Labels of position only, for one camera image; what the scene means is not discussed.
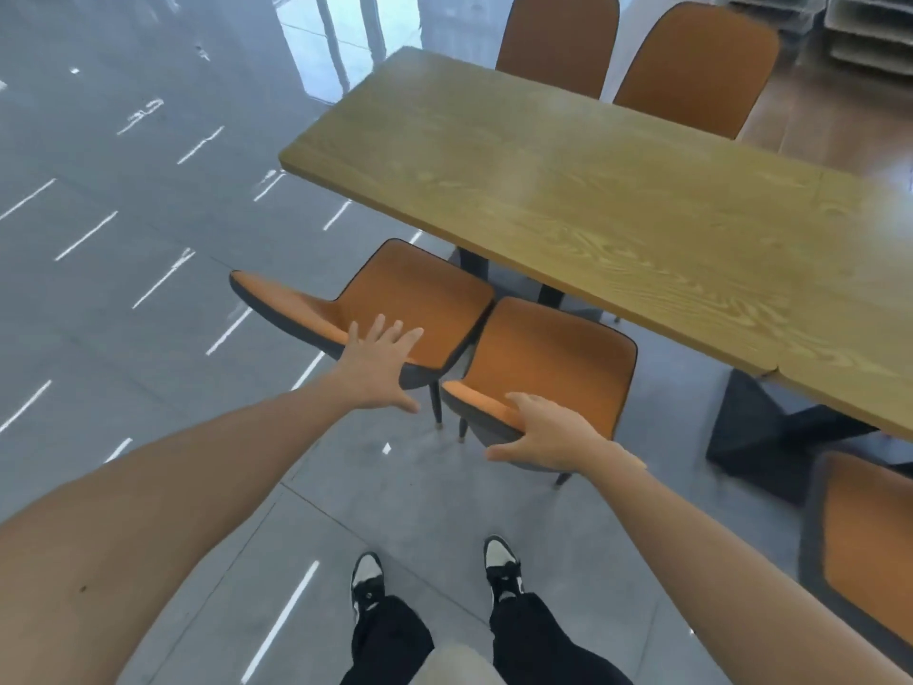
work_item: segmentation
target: wooden floor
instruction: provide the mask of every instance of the wooden floor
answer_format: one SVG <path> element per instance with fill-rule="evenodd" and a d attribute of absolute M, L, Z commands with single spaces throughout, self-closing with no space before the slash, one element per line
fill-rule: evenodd
<path fill-rule="evenodd" d="M 739 137 L 783 156 L 913 189 L 913 83 L 825 59 L 782 58 Z"/>

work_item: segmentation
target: sneaker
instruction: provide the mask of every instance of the sneaker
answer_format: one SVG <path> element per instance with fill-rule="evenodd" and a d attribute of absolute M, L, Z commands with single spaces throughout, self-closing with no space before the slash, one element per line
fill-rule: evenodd
<path fill-rule="evenodd" d="M 355 611 L 356 624 L 361 616 L 381 602 L 384 594 L 381 559 L 374 552 L 363 552 L 351 571 L 351 607 Z"/>
<path fill-rule="evenodd" d="M 492 608 L 506 598 L 518 597 L 523 593 L 519 560 L 510 550 L 508 541 L 500 536 L 488 536 L 485 539 L 485 577 L 491 587 Z"/>

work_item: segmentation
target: polished floor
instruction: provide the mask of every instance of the polished floor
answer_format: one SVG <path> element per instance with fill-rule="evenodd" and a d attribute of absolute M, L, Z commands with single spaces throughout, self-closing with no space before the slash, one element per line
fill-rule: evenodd
<path fill-rule="evenodd" d="M 622 0 L 604 99 L 675 1 Z M 332 296 L 386 238 L 451 253 L 278 171 L 276 154 L 404 44 L 493 66 L 510 3 L 0 0 L 0 519 L 115 453 L 329 367 L 245 311 L 231 268 Z M 800 54 L 743 138 L 908 190 L 911 100 Z M 621 329 L 640 357 L 618 439 L 793 574 L 798 514 L 703 460 L 728 368 Z M 436 431 L 425 410 L 330 431 L 196 568 L 120 683 L 240 682 L 308 575 L 249 682 L 338 682 L 350 568 L 368 546 L 438 643 L 490 655 L 491 531 L 572 638 L 639 685 L 726 682 L 584 480 L 556 492 L 548 476 L 488 464 L 472 437 L 457 443 L 451 414 Z"/>

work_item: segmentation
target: orange leather chair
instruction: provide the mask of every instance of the orange leather chair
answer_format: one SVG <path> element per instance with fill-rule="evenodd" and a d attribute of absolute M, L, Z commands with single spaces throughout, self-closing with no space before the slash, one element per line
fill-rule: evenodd
<path fill-rule="evenodd" d="M 848 454 L 820 456 L 799 581 L 913 675 L 913 480 Z"/>
<path fill-rule="evenodd" d="M 618 0 L 514 0 L 501 40 L 498 72 L 599 98 L 618 31 Z M 481 278 L 480 254 L 459 251 Z"/>
<path fill-rule="evenodd" d="M 388 322 L 402 320 L 404 331 L 423 327 L 425 334 L 403 366 L 400 384 L 430 388 L 438 427 L 438 380 L 477 338 L 495 298 L 485 281 L 402 240 L 381 245 L 335 300 L 314 298 L 245 271 L 233 271 L 230 283 L 268 322 L 335 359 L 342 355 L 351 322 L 358 322 L 362 336 L 380 313 Z"/>
<path fill-rule="evenodd" d="M 614 103 L 735 139 L 779 52 L 770 26 L 725 7 L 681 2 L 646 36 Z"/>
<path fill-rule="evenodd" d="M 637 346 L 597 322 L 519 298 L 492 310 L 462 380 L 444 382 L 445 403 L 486 447 L 523 436 L 523 419 L 505 394 L 525 391 L 582 414 L 606 438 L 624 408 Z M 570 477 L 562 472 L 556 486 Z"/>

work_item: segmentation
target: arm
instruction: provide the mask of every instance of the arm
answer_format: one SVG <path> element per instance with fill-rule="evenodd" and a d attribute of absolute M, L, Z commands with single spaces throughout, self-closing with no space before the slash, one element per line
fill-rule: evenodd
<path fill-rule="evenodd" d="M 113 683 L 196 564 L 354 408 L 418 404 L 399 373 L 422 334 L 364 341 L 324 377 L 139 448 L 0 526 L 4 681 Z"/>
<path fill-rule="evenodd" d="M 653 478 L 582 416 L 509 394 L 526 436 L 490 460 L 581 472 L 615 512 L 682 617 L 735 685 L 911 685 L 759 552 Z"/>

